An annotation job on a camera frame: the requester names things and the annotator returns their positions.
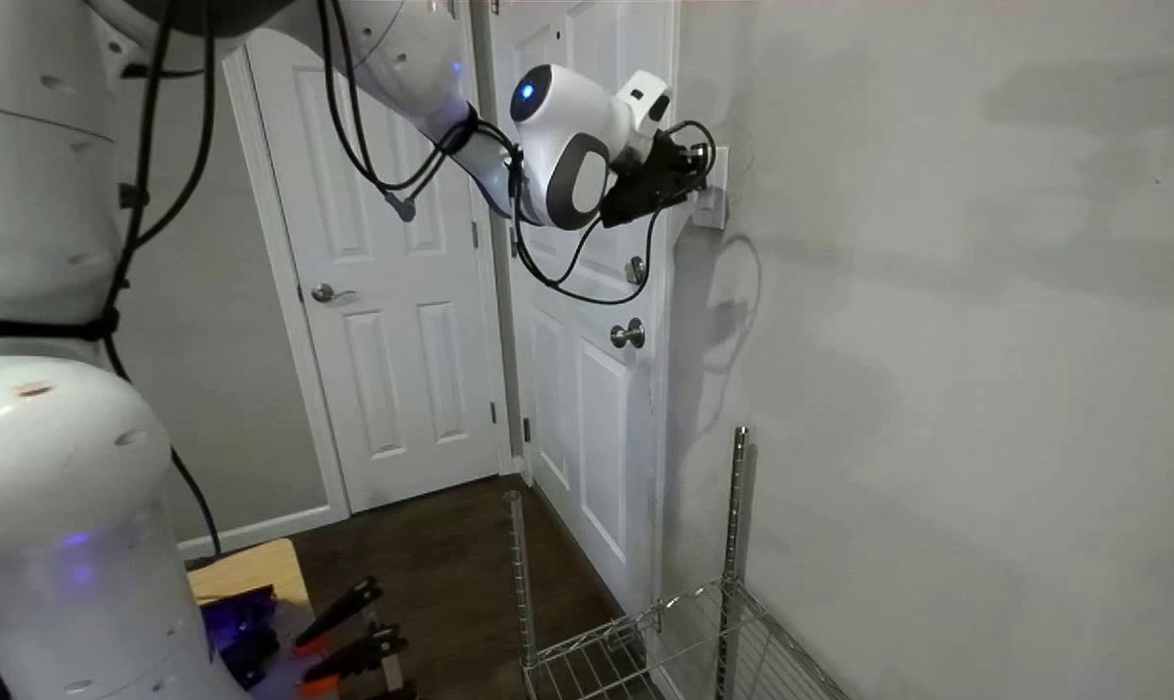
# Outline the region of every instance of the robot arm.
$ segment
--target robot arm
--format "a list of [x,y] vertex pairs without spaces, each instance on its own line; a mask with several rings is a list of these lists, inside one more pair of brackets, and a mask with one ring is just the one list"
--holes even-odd
[[[407,115],[433,145],[446,145],[507,219],[584,231],[599,214],[604,226],[619,226],[683,203],[706,184],[704,156],[658,133],[669,111],[669,84],[653,73],[635,73],[619,93],[605,93],[564,65],[535,65],[512,91],[512,145],[498,127],[482,127],[464,97],[455,21],[433,0],[215,5],[220,39],[273,27],[355,73],[360,93]],[[153,43],[163,0],[95,0],[95,6],[124,35]],[[193,0],[176,27],[201,35]]]

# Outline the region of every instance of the white door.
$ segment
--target white door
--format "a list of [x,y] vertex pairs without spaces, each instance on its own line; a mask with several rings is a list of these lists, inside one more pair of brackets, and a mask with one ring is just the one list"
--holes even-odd
[[[495,21],[498,104],[529,65],[560,61],[605,91],[635,71],[671,80],[678,0],[507,0]],[[649,222],[604,231],[577,272],[577,292],[619,301],[626,264],[643,257]],[[533,257],[560,272],[573,235],[529,231]],[[658,226],[649,292],[626,307],[587,307],[512,272],[521,333],[521,399],[529,413],[524,468],[596,570],[626,611],[658,590],[660,460],[666,460],[666,286],[669,222]],[[636,318],[645,346],[614,346],[609,332]]]
[[[334,140],[320,53],[259,31],[249,71],[349,511],[498,473],[509,432],[495,257],[472,180],[443,163],[403,226]],[[364,127],[387,184],[426,156],[426,140],[371,97]]]

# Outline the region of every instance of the wire shelf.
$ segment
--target wire shelf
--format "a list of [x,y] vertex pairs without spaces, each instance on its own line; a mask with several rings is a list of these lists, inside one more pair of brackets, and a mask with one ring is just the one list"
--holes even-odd
[[824,665],[727,583],[529,657],[533,700],[848,700]]

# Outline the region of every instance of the door handle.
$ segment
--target door handle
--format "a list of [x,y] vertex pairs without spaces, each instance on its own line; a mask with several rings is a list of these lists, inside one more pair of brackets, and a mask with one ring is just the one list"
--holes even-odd
[[312,301],[316,305],[334,305],[334,301],[341,301],[341,292],[334,285],[320,285],[320,286],[312,286]]
[[649,332],[643,332],[643,318],[630,318],[626,325],[614,325],[614,332],[609,332],[609,341],[614,341],[619,351],[626,351],[626,346],[643,351],[643,346],[649,341]]

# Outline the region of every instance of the wooden floor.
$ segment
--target wooden floor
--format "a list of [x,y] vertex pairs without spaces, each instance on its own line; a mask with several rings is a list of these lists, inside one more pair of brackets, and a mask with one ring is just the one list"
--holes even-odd
[[[521,696],[509,490],[524,499],[535,640],[549,647],[614,618],[591,565],[521,483],[490,480],[297,539],[320,607],[355,581],[378,574],[386,622],[402,622],[407,638],[403,671],[420,700]],[[345,700],[371,696],[378,683],[345,690]]]

